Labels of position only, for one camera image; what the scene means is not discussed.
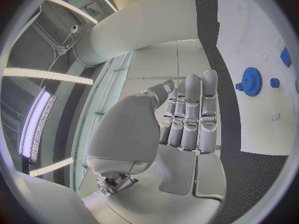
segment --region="robotic hand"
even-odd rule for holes
[[[130,175],[147,170],[155,160],[159,124],[154,111],[174,89],[172,80],[128,96],[99,121],[89,141],[86,163],[98,176],[98,186],[107,196],[132,186]]]

